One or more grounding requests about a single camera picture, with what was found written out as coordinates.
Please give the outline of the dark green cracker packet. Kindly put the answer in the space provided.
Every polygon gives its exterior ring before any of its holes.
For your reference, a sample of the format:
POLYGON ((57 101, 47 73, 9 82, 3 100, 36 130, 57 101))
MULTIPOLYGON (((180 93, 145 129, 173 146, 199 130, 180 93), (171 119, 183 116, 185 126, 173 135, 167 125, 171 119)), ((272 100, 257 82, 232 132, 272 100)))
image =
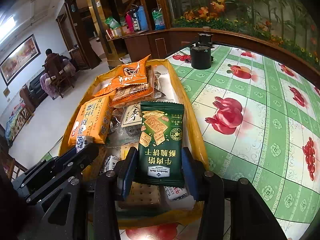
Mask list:
POLYGON ((135 182, 184 187, 182 140, 184 106, 174 102, 140 104, 142 126, 135 182))

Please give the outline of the large orange biscuit pack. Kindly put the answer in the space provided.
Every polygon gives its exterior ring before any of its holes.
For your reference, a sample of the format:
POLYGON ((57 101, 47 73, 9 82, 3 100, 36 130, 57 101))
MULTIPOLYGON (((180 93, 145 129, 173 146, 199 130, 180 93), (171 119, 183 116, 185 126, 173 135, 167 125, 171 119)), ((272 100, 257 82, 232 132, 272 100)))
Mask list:
POLYGON ((89 136, 94 143, 105 143, 113 111, 110 102, 110 96, 106 94, 81 106, 69 135, 68 146, 76 144, 77 136, 89 136))

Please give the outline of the small orange snack bag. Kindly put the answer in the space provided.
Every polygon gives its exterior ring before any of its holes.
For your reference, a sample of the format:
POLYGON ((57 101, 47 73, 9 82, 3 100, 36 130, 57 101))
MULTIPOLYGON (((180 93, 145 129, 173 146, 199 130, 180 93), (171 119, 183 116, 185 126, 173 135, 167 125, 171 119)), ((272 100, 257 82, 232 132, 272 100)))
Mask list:
POLYGON ((95 98, 111 93, 118 88, 147 83, 146 62, 148 58, 149 55, 137 62, 119 65, 113 70, 99 75, 95 80, 92 96, 95 98))

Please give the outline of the green-ended cracker packet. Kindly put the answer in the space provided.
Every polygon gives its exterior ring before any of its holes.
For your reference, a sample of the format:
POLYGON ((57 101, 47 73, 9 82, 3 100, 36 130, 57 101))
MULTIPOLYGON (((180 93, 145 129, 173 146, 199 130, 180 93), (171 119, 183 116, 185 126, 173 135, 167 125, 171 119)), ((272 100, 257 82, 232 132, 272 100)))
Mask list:
POLYGON ((121 209, 159 208, 161 194, 158 186, 133 182, 129 195, 124 201, 119 201, 121 209))

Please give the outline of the orange clear cracker pack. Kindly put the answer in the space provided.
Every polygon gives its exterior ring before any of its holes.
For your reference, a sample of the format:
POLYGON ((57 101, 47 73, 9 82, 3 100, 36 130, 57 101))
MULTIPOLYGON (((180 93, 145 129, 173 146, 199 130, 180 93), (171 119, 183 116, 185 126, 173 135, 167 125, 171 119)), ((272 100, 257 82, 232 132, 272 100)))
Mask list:
POLYGON ((141 85, 129 85, 117 89, 112 100, 111 106, 115 108, 126 107, 134 103, 151 99, 154 96, 155 74, 151 66, 146 68, 147 83, 141 85))

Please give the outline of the small blue-white candy packet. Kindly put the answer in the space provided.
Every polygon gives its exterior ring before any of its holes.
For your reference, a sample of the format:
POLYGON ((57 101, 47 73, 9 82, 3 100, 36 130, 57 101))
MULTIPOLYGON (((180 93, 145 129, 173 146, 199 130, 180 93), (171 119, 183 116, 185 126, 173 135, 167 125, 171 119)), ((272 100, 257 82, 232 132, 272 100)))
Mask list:
POLYGON ((79 153, 81 150, 83 150, 85 147, 87 147, 89 144, 93 143, 93 137, 86 136, 86 135, 78 135, 76 137, 76 152, 79 153))

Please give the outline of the yellow snack tray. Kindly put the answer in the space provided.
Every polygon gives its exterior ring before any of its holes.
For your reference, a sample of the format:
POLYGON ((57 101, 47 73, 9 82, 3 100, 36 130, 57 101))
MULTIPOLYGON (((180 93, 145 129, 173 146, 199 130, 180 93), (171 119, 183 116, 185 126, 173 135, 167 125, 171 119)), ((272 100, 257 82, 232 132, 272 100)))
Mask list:
MULTIPOLYGON (((208 168, 208 155, 204 146, 199 125, 197 123, 196 115, 194 114, 189 98, 186 92, 184 91, 184 88, 176 73, 176 70, 173 68, 170 62, 165 59, 148 60, 146 64, 151 65, 153 67, 164 66, 164 68, 168 71, 171 82, 170 86, 175 91, 175 94, 178 98, 178 102, 184 104, 185 117, 183 127, 186 128, 188 131, 187 143, 191 146, 192 156, 194 159, 201 161, 205 168, 208 168)), ((63 156, 71 149, 71 146, 68 146, 68 139, 72 132, 73 125, 76 121, 76 117, 83 103, 93 98, 93 94, 95 94, 98 91, 98 87, 102 82, 115 77, 118 68, 119 67, 115 67, 109 72, 97 76, 95 80, 92 82, 92 84, 89 86, 81 101, 79 102, 78 106, 76 107, 66 127, 65 133, 62 137, 58 156, 63 156)), ((157 226, 168 223, 180 223, 182 225, 187 225, 201 218, 203 207, 204 202, 196 202, 196 204, 194 204, 193 209, 191 210, 170 210, 158 216, 146 217, 141 219, 118 219, 118 224, 121 230, 142 228, 146 226, 157 226)))

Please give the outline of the seated person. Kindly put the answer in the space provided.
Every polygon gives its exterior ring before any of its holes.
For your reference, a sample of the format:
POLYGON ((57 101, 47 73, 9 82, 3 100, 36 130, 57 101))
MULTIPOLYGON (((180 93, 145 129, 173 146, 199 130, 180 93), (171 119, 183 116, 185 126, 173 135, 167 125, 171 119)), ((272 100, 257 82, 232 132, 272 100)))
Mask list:
POLYGON ((68 57, 54 53, 51 49, 45 51, 45 73, 40 77, 42 89, 54 100, 58 96, 63 98, 63 91, 74 88, 75 67, 68 57))

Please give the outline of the black canister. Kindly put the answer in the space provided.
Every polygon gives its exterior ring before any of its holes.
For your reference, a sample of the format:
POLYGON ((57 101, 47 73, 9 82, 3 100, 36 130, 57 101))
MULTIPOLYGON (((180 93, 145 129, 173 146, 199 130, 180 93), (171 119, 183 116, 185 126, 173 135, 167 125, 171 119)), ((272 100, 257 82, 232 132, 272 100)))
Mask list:
POLYGON ((205 70, 209 69, 212 64, 211 48, 195 44, 189 47, 191 66, 194 69, 205 70))

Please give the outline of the framed wall painting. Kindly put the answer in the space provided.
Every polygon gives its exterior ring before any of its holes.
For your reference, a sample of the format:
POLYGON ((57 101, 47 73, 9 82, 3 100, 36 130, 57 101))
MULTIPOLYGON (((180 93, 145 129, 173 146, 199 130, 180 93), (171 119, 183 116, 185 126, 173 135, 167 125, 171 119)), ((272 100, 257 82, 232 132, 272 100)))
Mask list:
POLYGON ((8 86, 13 79, 41 54, 34 34, 26 38, 1 63, 1 76, 8 86))

